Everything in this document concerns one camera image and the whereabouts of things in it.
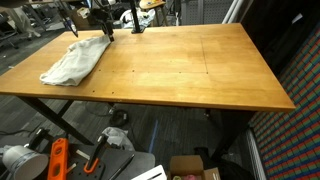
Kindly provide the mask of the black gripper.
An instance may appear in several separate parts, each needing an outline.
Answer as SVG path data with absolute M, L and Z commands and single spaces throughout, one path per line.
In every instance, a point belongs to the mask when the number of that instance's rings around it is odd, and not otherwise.
M 113 42 L 115 39 L 113 36 L 112 21 L 109 13 L 102 9 L 94 8 L 90 10 L 90 14 L 102 26 L 102 29 L 107 31 L 106 34 L 108 35 L 110 41 Z M 72 22 L 69 23 L 69 28 L 73 34 L 78 37 L 77 28 Z

